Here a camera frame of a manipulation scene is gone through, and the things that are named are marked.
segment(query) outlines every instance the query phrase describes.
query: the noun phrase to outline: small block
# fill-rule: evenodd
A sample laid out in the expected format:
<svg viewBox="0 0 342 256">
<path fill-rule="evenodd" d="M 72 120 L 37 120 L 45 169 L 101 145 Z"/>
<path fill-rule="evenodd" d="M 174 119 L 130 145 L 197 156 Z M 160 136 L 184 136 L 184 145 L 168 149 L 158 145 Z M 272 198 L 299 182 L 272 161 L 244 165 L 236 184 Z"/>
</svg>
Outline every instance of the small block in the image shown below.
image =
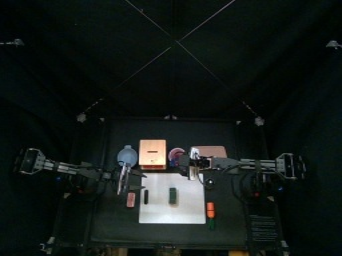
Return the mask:
<svg viewBox="0 0 342 256">
<path fill-rule="evenodd" d="M 134 205 L 134 193 L 129 192 L 126 194 L 126 207 L 133 208 L 133 205 Z"/>
<path fill-rule="evenodd" d="M 148 204 L 148 190 L 144 190 L 144 204 Z"/>
<path fill-rule="evenodd" d="M 169 188 L 168 203 L 169 204 L 176 204 L 176 188 Z"/>
</svg>

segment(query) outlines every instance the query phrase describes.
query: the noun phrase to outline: wire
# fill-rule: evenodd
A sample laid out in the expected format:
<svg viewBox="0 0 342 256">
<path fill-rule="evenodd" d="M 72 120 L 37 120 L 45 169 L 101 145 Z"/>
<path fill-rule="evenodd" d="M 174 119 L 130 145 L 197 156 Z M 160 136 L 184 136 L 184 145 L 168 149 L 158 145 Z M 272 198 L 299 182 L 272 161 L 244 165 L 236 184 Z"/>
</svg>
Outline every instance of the wire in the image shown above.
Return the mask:
<svg viewBox="0 0 342 256">
<path fill-rule="evenodd" d="M 229 1 L 180 39 L 182 41 L 236 0 Z"/>
</svg>

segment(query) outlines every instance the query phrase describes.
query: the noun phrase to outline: ceiling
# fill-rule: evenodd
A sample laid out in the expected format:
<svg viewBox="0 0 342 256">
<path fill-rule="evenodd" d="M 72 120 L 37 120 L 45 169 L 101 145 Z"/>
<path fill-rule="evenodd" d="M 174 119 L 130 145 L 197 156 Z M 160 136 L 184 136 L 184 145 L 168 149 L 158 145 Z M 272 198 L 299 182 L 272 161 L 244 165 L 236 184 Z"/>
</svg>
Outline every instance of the ceiling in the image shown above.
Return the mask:
<svg viewBox="0 0 342 256">
<path fill-rule="evenodd" d="M 267 117 L 342 40 L 340 1 L 1 2 L 6 55 L 73 116 Z"/>
</svg>

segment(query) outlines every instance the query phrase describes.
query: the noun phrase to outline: orange box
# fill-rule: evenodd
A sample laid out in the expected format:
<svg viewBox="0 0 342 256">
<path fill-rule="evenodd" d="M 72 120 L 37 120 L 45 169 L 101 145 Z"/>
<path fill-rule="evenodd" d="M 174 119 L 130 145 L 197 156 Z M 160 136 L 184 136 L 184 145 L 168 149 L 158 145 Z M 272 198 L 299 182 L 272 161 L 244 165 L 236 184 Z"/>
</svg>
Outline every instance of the orange box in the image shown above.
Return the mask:
<svg viewBox="0 0 342 256">
<path fill-rule="evenodd" d="M 165 140 L 140 140 L 138 165 L 141 170 L 165 170 Z"/>
</svg>

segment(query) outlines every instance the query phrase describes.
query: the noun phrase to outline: white paper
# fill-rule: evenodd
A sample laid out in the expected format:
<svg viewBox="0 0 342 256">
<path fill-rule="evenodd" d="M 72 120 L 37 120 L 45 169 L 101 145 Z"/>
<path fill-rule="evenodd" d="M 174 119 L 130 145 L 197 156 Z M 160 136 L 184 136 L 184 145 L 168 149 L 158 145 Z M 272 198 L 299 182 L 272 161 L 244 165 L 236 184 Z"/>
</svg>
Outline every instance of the white paper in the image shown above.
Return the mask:
<svg viewBox="0 0 342 256">
<path fill-rule="evenodd" d="M 177 173 L 144 173 L 141 186 L 148 190 L 148 204 L 144 191 L 140 193 L 138 223 L 204 224 L 204 189 L 198 180 L 188 180 Z M 169 188 L 176 188 L 176 204 L 168 204 Z"/>
</svg>

